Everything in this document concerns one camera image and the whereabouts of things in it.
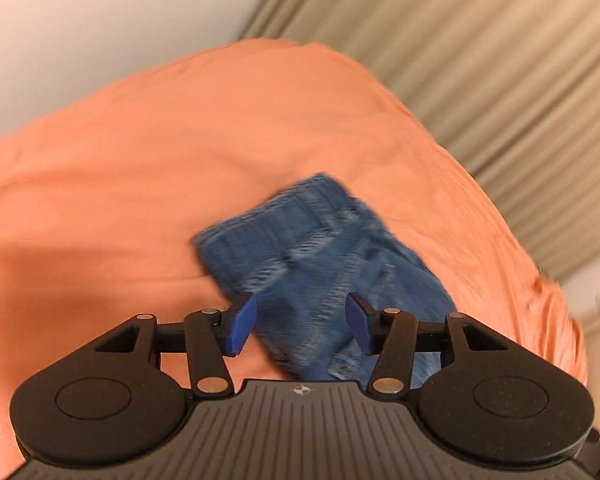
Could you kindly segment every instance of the denim shorts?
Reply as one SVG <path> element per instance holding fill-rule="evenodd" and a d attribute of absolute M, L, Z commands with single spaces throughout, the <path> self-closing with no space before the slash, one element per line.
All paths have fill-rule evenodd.
<path fill-rule="evenodd" d="M 349 331 L 349 292 L 376 309 L 398 307 L 420 321 L 443 322 L 455 310 L 418 255 L 325 174 L 210 227 L 194 243 L 229 298 L 256 294 L 256 334 L 299 380 L 366 385 L 377 358 L 365 356 Z M 439 354 L 417 353 L 411 387 L 437 370 Z"/>

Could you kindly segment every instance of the denim waistband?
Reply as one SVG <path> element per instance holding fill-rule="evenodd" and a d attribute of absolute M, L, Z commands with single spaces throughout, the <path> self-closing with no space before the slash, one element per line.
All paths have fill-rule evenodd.
<path fill-rule="evenodd" d="M 289 257 L 289 251 L 316 232 L 337 234 L 339 222 L 348 213 L 360 213 L 361 205 L 335 180 L 318 173 L 263 206 L 213 225 L 193 243 L 222 291 L 235 296 L 265 262 Z"/>

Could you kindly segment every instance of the gray ribbed plate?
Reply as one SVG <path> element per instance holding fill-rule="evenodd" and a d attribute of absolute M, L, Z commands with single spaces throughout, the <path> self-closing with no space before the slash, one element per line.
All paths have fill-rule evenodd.
<path fill-rule="evenodd" d="M 356 383 L 249 381 L 202 402 L 172 440 L 132 462 L 66 470 L 31 461 L 16 480 L 586 480 L 573 462 L 538 471 L 486 469 L 449 455 L 407 408 Z"/>

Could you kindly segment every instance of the screw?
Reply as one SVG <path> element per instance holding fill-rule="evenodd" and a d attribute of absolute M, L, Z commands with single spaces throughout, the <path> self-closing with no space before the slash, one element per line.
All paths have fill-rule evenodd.
<path fill-rule="evenodd" d="M 374 390 L 381 394 L 396 394 L 404 388 L 404 383 L 394 377 L 382 377 L 374 381 Z"/>
<path fill-rule="evenodd" d="M 200 379 L 196 386 L 201 392 L 205 392 L 206 394 L 219 394 L 229 387 L 229 383 L 222 377 L 205 377 L 204 379 Z"/>

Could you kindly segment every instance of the blue jeans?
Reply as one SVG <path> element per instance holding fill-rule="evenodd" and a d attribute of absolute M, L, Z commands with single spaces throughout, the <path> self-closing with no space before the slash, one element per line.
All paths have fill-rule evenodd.
<path fill-rule="evenodd" d="M 210 227 L 194 243 L 228 297 L 256 294 L 256 334 L 299 380 L 366 385 L 377 358 L 365 356 L 349 331 L 349 292 L 377 309 L 398 307 L 420 321 L 443 322 L 455 310 L 418 255 L 325 174 Z M 411 387 L 437 370 L 439 354 L 416 354 Z"/>

